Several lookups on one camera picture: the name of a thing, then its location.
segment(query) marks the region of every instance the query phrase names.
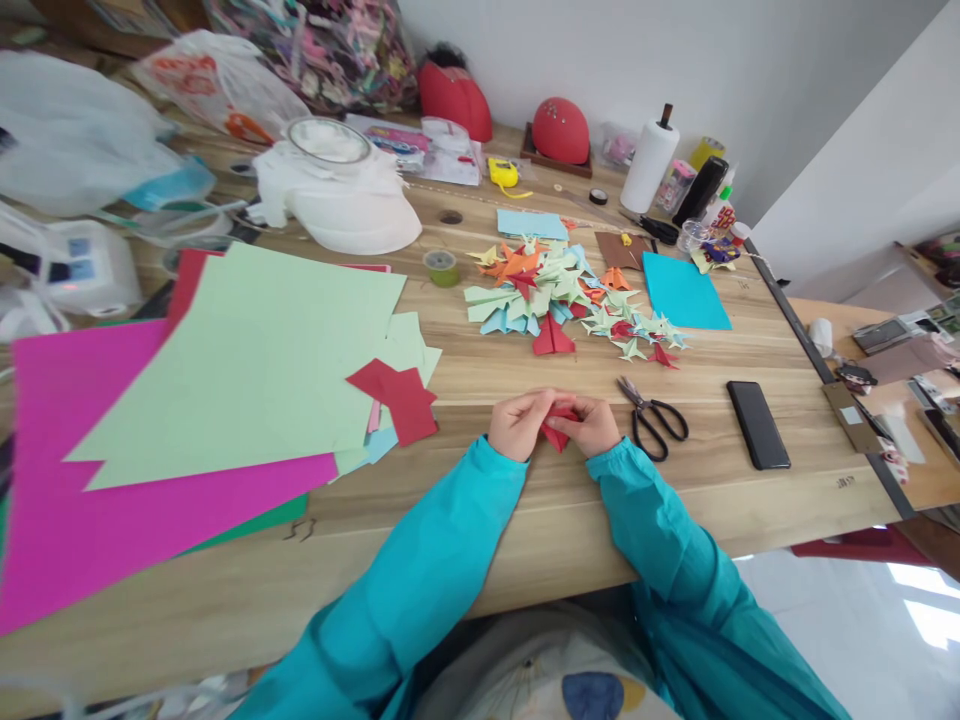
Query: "hand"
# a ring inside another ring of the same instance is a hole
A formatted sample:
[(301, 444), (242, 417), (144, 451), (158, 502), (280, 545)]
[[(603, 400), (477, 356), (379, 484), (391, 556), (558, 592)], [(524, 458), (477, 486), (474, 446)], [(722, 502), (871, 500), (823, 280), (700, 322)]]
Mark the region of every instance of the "hand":
[(612, 450), (620, 442), (620, 430), (606, 400), (578, 397), (572, 403), (580, 422), (566, 418), (547, 418), (547, 425), (559, 430), (579, 446), (588, 458)]
[(487, 442), (504, 457), (526, 462), (533, 454), (543, 419), (555, 402), (572, 403), (573, 393), (553, 388), (534, 390), (493, 406)]

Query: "jacket sleeve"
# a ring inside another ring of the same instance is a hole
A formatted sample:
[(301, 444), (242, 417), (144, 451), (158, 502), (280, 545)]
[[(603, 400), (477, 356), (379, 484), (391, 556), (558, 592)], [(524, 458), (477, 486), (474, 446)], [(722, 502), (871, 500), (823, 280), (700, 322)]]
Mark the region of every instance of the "jacket sleeve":
[[(765, 668), (812, 699), (820, 708), (815, 716), (849, 717), (776, 619), (757, 605), (736, 565), (710, 534), (693, 521), (680, 497), (663, 481), (643, 451), (624, 438), (609, 452), (588, 460), (587, 469), (600, 484), (614, 543), (659, 604), (668, 606), (672, 614), (694, 621), (695, 625), (690, 627), (711, 628), (716, 636), (722, 636), (752, 658), (746, 661), (747, 667), (753, 667), (747, 674), (758, 688), (779, 687), (781, 697), (797, 697), (792, 691), (784, 693), (779, 680), (771, 681), (772, 686), (764, 685), (768, 674), (761, 668)], [(693, 665), (711, 674), (707, 669), (709, 662), (701, 654), (694, 658)], [(721, 677), (730, 668), (721, 660), (713, 670)], [(712, 698), (715, 702), (722, 707), (738, 707), (742, 698), (736, 697), (734, 683), (717, 682), (714, 686), (715, 690), (720, 688)], [(724, 696), (731, 692), (733, 696)], [(742, 705), (731, 713), (748, 716)]]
[(370, 569), (314, 616), (233, 720), (368, 720), (402, 703), (416, 664), (480, 594), (528, 464), (478, 439), (397, 524)]

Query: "pink paper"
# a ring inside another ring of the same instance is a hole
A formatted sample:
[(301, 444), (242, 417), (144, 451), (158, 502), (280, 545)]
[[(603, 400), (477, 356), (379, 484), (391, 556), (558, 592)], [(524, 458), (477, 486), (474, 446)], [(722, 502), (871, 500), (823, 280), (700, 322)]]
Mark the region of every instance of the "pink paper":
[(336, 477), (333, 455), (327, 454), (84, 492), (100, 463), (60, 458), (150, 361), (165, 325), (118, 325), (14, 345), (17, 434), (0, 635)]
[(372, 433), (380, 429), (380, 402), (373, 401), (373, 410), (370, 411), (370, 421), (367, 423), (367, 432)]

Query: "scissors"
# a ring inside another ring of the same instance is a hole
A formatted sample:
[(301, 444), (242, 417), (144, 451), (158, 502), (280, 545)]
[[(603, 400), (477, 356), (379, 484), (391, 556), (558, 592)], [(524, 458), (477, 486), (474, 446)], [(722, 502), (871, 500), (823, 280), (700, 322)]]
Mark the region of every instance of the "scissors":
[[(670, 449), (667, 447), (667, 443), (663, 439), (663, 436), (657, 432), (657, 429), (653, 426), (653, 424), (647, 420), (646, 417), (644, 417), (643, 411), (647, 408), (650, 408), (650, 411), (657, 416), (657, 419), (660, 420), (660, 424), (666, 428), (667, 432), (670, 433), (673, 439), (679, 440), (680, 442), (683, 442), (690, 437), (690, 428), (687, 425), (686, 419), (680, 414), (679, 410), (673, 407), (673, 405), (668, 405), (667, 403), (660, 402), (659, 400), (644, 400), (636, 386), (625, 377), (621, 377), (619, 380), (617, 380), (617, 385), (620, 386), (621, 392), (623, 392), (623, 394), (626, 395), (627, 398), (629, 398), (629, 400), (636, 406), (633, 410), (633, 441), (637, 444), (637, 447), (643, 450), (647, 454), (647, 457), (649, 457), (651, 460), (654, 462), (663, 462), (670, 454)], [(670, 423), (667, 422), (667, 419), (663, 416), (661, 409), (670, 412), (679, 421), (680, 432), (674, 430)], [(649, 433), (653, 436), (653, 439), (657, 441), (657, 444), (663, 451), (662, 454), (654, 455), (643, 446), (643, 443), (640, 441), (639, 432), (641, 424), (647, 429), (647, 431), (649, 431)]]

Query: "black smartphone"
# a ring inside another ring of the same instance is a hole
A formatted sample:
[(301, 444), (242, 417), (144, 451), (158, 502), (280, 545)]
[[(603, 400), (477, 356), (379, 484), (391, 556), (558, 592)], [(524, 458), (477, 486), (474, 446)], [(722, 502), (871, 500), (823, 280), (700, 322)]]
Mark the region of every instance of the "black smartphone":
[(780, 439), (780, 431), (770, 413), (760, 385), (751, 382), (727, 383), (727, 391), (737, 411), (743, 439), (757, 470), (790, 467), (790, 457)]

